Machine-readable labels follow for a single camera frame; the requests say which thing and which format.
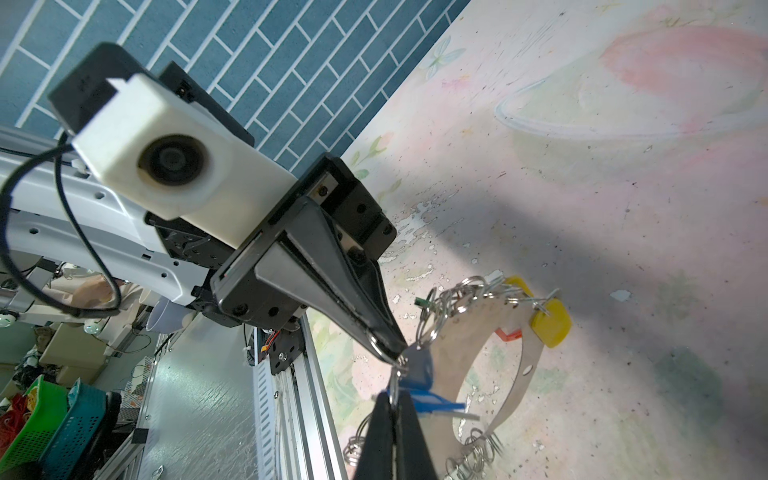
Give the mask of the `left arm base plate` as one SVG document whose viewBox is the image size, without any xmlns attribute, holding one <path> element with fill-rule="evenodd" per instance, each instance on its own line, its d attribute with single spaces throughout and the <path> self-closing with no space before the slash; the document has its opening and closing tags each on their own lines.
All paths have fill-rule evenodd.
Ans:
<svg viewBox="0 0 768 480">
<path fill-rule="evenodd" d="M 268 365 L 276 376 L 287 370 L 306 351 L 304 334 L 297 318 L 279 331 L 244 325 L 246 359 L 250 366 Z"/>
</svg>

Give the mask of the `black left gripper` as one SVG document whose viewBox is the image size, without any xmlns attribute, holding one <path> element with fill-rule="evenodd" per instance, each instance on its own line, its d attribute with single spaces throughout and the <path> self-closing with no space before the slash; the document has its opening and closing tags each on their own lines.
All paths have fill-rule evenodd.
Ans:
<svg viewBox="0 0 768 480">
<path fill-rule="evenodd" d="M 211 288 L 223 313 L 259 327 L 280 328 L 311 307 L 397 367 L 406 341 L 377 264 L 395 237 L 350 168 L 323 154 L 222 265 Z"/>
</svg>

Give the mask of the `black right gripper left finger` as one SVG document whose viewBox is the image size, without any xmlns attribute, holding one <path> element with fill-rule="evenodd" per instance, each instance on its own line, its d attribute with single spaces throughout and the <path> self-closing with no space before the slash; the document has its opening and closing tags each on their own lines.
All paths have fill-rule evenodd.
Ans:
<svg viewBox="0 0 768 480">
<path fill-rule="evenodd" d="M 376 399 L 368 425 L 354 480 L 392 480 L 394 478 L 394 421 L 387 392 Z"/>
</svg>

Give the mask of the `blue tagged key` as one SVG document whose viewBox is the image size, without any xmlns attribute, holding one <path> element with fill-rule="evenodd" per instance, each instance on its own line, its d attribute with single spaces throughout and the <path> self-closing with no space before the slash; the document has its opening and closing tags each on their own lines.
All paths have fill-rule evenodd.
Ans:
<svg viewBox="0 0 768 480">
<path fill-rule="evenodd" d="M 410 394 L 418 415 L 442 415 L 463 420 L 478 420 L 468 413 L 465 403 L 457 403 L 434 393 L 434 362 L 428 347 L 412 345 L 391 374 L 388 393 L 394 402 L 402 392 Z"/>
</svg>

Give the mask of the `large metal keyring band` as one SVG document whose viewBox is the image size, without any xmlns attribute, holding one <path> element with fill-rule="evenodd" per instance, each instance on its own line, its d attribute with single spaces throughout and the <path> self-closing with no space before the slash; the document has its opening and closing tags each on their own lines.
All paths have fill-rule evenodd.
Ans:
<svg viewBox="0 0 768 480">
<path fill-rule="evenodd" d="M 438 479 L 478 479 L 501 455 L 495 431 L 521 404 L 541 354 L 548 348 L 531 329 L 533 309 L 508 303 L 511 288 L 503 285 L 507 278 L 472 276 L 450 289 L 432 289 L 427 296 L 434 300 L 432 307 L 420 309 L 415 341 L 410 346 L 429 348 L 435 376 L 432 391 L 452 402 L 462 403 L 461 389 L 495 330 L 522 331 L 517 371 L 507 396 L 486 426 L 474 427 L 461 438 L 454 429 L 458 418 L 417 414 Z M 355 470 L 371 414 L 361 423 L 358 438 L 344 450 L 344 456 L 354 460 Z"/>
</svg>

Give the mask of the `red tagged key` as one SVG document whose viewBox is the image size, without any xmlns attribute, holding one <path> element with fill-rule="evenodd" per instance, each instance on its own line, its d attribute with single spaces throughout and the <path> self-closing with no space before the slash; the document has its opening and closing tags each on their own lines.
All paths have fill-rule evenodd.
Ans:
<svg viewBox="0 0 768 480">
<path fill-rule="evenodd" d="M 497 328 L 495 334 L 503 342 L 511 342 L 522 338 L 522 331 L 520 329 L 505 332 L 503 329 Z"/>
</svg>

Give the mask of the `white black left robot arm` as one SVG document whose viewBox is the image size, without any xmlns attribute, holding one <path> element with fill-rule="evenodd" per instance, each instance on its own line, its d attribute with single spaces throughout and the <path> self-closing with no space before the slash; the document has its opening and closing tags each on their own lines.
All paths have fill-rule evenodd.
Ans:
<svg viewBox="0 0 768 480">
<path fill-rule="evenodd" d="M 63 314 L 112 317 L 120 300 L 46 294 L 12 252 L 137 284 L 226 327 L 292 329 L 310 308 L 382 361 L 406 349 L 378 264 L 395 227 L 340 158 L 294 176 L 218 127 L 126 141 L 120 163 L 80 174 L 80 141 L 15 128 L 1 140 L 1 263 Z"/>
</svg>

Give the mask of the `yellow tagged key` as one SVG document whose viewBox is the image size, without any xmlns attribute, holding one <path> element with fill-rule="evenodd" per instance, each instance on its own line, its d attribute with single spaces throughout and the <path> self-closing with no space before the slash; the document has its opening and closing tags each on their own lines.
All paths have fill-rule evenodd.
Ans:
<svg viewBox="0 0 768 480">
<path fill-rule="evenodd" d="M 553 349 L 565 340 L 571 330 L 572 320 L 560 298 L 559 288 L 544 297 L 535 297 L 520 277 L 508 277 L 503 285 L 511 288 L 507 294 L 509 304 L 526 305 L 533 309 L 531 329 L 546 347 Z"/>
</svg>

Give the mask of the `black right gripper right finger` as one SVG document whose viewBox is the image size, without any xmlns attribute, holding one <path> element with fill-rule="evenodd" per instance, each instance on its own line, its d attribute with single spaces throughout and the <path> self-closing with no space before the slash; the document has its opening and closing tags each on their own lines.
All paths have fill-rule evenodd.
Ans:
<svg viewBox="0 0 768 480">
<path fill-rule="evenodd" d="M 394 410 L 394 478 L 437 480 L 437 474 L 409 392 L 399 394 Z"/>
</svg>

